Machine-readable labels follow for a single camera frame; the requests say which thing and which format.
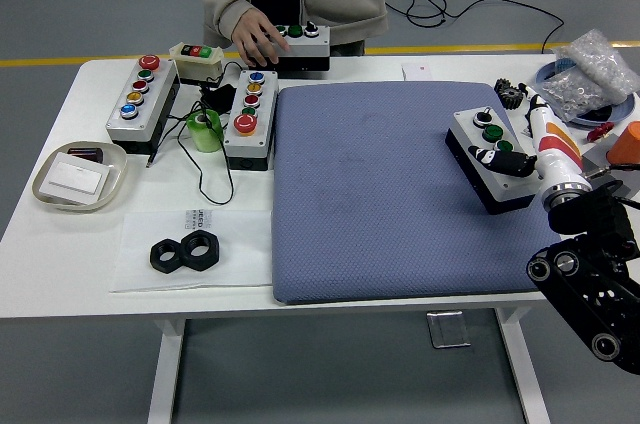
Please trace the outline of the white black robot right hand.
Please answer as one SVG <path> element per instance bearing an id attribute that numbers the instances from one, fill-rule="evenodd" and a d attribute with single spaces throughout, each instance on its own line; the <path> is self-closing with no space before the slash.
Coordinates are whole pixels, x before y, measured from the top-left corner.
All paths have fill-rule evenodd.
<path id="1" fill-rule="evenodd" d="M 490 172 L 524 178 L 536 171 L 542 178 L 541 191 L 547 195 L 560 191 L 590 192 L 592 186 L 583 176 L 582 155 L 567 126 L 539 94 L 529 86 L 525 89 L 529 93 L 526 117 L 535 154 L 477 146 L 470 146 L 469 154 Z"/>

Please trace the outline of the person's hand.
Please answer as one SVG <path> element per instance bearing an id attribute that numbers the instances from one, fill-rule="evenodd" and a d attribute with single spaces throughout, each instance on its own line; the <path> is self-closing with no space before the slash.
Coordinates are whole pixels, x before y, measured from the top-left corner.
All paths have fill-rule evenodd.
<path id="1" fill-rule="evenodd" d="M 277 64 L 279 55 L 273 43 L 288 52 L 290 46 L 268 17 L 256 8 L 244 12 L 234 27 L 231 40 L 249 67 Z"/>

